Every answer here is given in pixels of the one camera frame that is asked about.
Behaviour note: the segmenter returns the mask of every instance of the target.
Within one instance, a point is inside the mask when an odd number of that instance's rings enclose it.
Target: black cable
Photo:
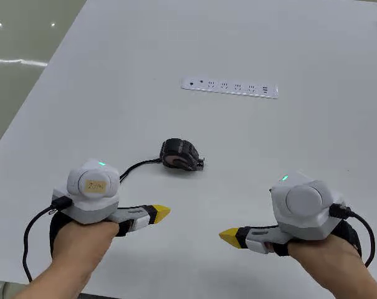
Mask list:
[[[70,207],[72,205],[72,200],[69,197],[62,196],[60,198],[57,198],[52,201],[51,205],[49,207],[46,207],[43,211],[39,212],[36,216],[33,217],[33,219],[29,222],[25,229],[24,233],[24,255],[22,257],[22,266],[24,267],[27,279],[29,282],[32,282],[32,275],[29,271],[29,268],[27,267],[27,253],[29,251],[29,232],[32,229],[33,224],[45,213],[50,212],[54,209],[57,209],[58,211],[61,211],[63,209],[66,209],[67,207]]]
[[[330,216],[341,218],[344,220],[346,220],[349,217],[356,218],[365,226],[365,228],[368,231],[368,234],[370,235],[370,244],[371,244],[370,256],[365,262],[365,267],[368,267],[370,263],[373,261],[374,256],[375,256],[375,236],[374,236],[374,232],[371,226],[360,215],[358,215],[357,213],[354,213],[349,207],[346,207],[341,204],[332,204],[330,206]]]
[[[29,244],[28,244],[29,232],[31,231],[33,224],[38,220],[38,218],[40,218],[45,213],[47,213],[47,212],[49,212],[53,209],[54,208],[52,206],[46,207],[43,211],[41,211],[36,216],[34,216],[33,219],[27,225],[25,233],[24,233],[24,255],[23,255],[23,258],[22,258],[22,266],[24,267],[24,270],[25,270],[25,273],[26,273],[26,276],[27,276],[27,279],[29,280],[29,282],[32,282],[32,275],[31,275],[31,272],[29,271],[29,268],[27,267],[27,263],[26,263],[27,252],[29,251]]]
[[[365,228],[367,229],[367,231],[370,235],[370,244],[371,244],[370,256],[368,257],[367,261],[365,262],[365,267],[368,267],[370,265],[370,263],[373,261],[374,256],[375,256],[375,236],[374,236],[374,232],[373,232],[371,226],[365,221],[365,219],[362,218],[357,213],[350,211],[349,217],[353,217],[353,218],[356,218],[357,220],[359,220],[365,226]]]
[[[274,229],[278,227],[278,224],[276,225],[268,225],[268,226],[249,226],[251,229]]]
[[[162,160],[161,159],[152,159],[152,160],[146,160],[146,161],[142,161],[142,162],[139,162],[137,164],[134,164],[133,166],[130,166],[120,177],[119,177],[119,183],[121,184],[122,181],[128,176],[128,174],[130,173],[130,171],[132,171],[133,169],[141,166],[141,165],[144,165],[144,164],[152,164],[152,163],[162,163]]]

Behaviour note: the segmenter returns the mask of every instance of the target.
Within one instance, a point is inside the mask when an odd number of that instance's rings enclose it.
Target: handwritten label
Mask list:
[[[92,179],[86,179],[84,186],[84,192],[89,193],[105,193],[107,191],[106,181],[94,181]]]

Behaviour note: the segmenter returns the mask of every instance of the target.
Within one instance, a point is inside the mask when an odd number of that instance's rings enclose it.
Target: hand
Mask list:
[[[337,298],[377,298],[377,283],[357,250],[335,235],[325,240],[291,242],[291,257]]]
[[[91,273],[119,231],[114,222],[82,225],[74,221],[61,228],[54,242],[53,264],[73,265]]]

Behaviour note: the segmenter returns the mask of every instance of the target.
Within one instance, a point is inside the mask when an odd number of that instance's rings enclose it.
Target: white power strip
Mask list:
[[[237,82],[232,80],[215,80],[205,77],[185,78],[181,88],[200,90],[202,92],[221,92],[230,93],[232,95],[278,98],[278,88],[276,85]]]

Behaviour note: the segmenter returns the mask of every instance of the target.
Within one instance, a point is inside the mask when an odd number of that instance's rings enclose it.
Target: black glove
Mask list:
[[[362,256],[361,245],[360,245],[360,240],[358,238],[358,234],[354,230],[354,228],[352,228],[352,226],[349,223],[342,220],[333,229],[331,234],[348,241],[352,246],[354,246],[355,249],[357,249],[357,252],[360,255],[360,257]],[[298,240],[298,239],[292,239],[289,242],[306,242],[306,241]],[[280,257],[284,257],[284,256],[289,255],[289,253],[288,253],[288,243],[286,243],[286,244],[273,243],[274,252],[277,255],[279,255]]]
[[[56,212],[51,219],[50,224],[50,253],[52,256],[52,252],[54,250],[54,241],[57,237],[58,232],[63,228],[65,225],[67,225],[69,222],[73,221],[72,218],[65,215],[62,212]],[[131,221],[127,220],[124,222],[119,223],[119,232],[116,235],[117,237],[124,237],[128,230],[130,229]]]

